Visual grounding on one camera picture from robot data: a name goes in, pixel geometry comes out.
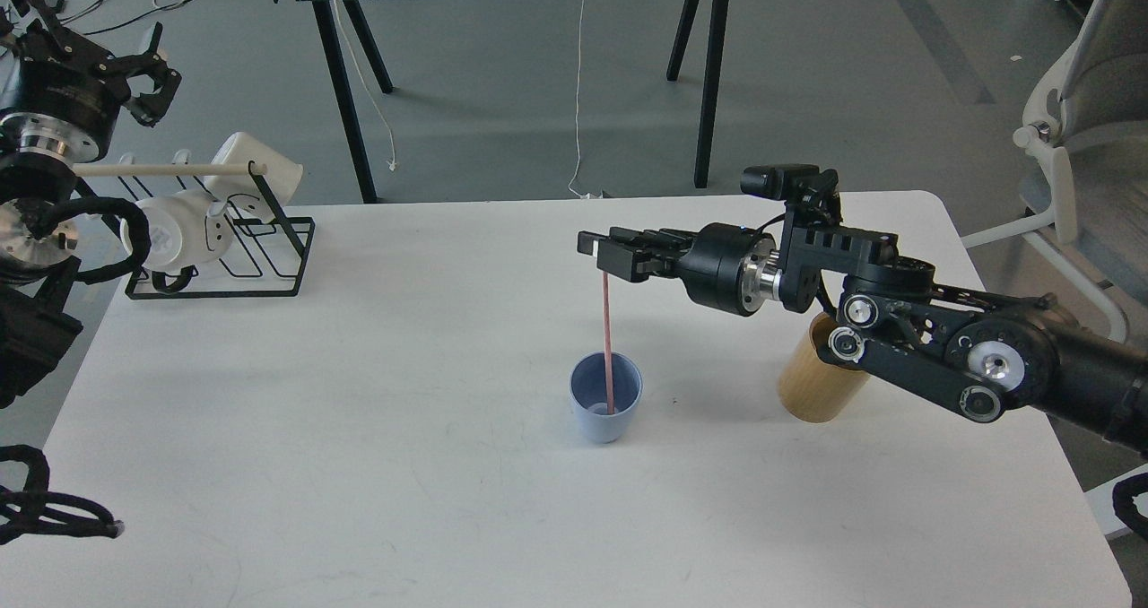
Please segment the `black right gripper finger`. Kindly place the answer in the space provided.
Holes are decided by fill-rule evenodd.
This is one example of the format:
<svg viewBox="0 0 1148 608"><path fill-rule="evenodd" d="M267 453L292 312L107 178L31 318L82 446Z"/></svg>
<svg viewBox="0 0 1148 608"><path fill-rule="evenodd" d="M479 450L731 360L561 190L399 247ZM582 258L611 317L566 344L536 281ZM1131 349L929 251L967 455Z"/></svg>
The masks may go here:
<svg viewBox="0 0 1148 608"><path fill-rule="evenodd" d="M626 282L644 282L651 276L677 278L682 252L598 251L597 268Z"/></svg>
<svg viewBox="0 0 1148 608"><path fill-rule="evenodd" d="M647 254L685 254L696 239L695 231L687 229L627 229L611 228L606 235L592 231L577 233L577 252L597 252L597 245L612 243L627 251L644 251Z"/></svg>

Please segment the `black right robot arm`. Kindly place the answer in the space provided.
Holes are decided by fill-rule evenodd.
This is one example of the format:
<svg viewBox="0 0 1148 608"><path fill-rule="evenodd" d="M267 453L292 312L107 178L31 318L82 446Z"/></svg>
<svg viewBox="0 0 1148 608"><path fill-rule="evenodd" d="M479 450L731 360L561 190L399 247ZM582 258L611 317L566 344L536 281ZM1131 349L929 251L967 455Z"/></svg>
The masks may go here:
<svg viewBox="0 0 1148 608"><path fill-rule="evenodd" d="M700 231L577 234L577 252L626 282L680 280L704 307L748 317L765 302L835 326L820 363L852 367L978 423L1034 408L1145 455L1145 352L1083 330L1052 296L1015 298L934 281L890 233L788 220L779 237Z"/></svg>

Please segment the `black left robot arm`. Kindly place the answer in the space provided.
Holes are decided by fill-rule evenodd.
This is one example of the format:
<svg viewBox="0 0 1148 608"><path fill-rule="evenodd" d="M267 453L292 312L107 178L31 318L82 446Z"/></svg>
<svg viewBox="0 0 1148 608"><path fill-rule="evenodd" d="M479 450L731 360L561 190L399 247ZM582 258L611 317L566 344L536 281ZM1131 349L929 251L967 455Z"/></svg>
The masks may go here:
<svg viewBox="0 0 1148 608"><path fill-rule="evenodd" d="M65 28L46 0L8 0L3 17L13 71L3 81L3 406L39 384L82 333L65 314L73 282L107 282L144 267L152 251L139 206L83 187L77 164L106 157L121 109L144 126L168 114L183 80L160 53L161 26L130 56ZM83 270L73 217L115 217L126 225L126 259Z"/></svg>

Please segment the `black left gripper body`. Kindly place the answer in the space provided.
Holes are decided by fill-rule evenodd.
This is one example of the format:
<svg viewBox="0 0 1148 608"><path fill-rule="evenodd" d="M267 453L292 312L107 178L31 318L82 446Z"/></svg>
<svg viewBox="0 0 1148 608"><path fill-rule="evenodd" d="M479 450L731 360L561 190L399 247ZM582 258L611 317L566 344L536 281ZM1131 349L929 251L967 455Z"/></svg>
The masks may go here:
<svg viewBox="0 0 1148 608"><path fill-rule="evenodd" d="M3 80L3 150L61 161L109 151L122 98L107 85L108 59L80 65L11 53Z"/></svg>

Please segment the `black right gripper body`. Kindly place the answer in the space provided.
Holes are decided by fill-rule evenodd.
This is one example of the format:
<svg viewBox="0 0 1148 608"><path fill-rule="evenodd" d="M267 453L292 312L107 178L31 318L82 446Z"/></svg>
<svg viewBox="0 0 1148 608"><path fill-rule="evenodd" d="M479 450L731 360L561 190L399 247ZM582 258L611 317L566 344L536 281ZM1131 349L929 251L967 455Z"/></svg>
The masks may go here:
<svg viewBox="0 0 1148 608"><path fill-rule="evenodd" d="M660 229L667 268L704 307L748 317L778 297L778 244L770 233L711 223L697 232Z"/></svg>

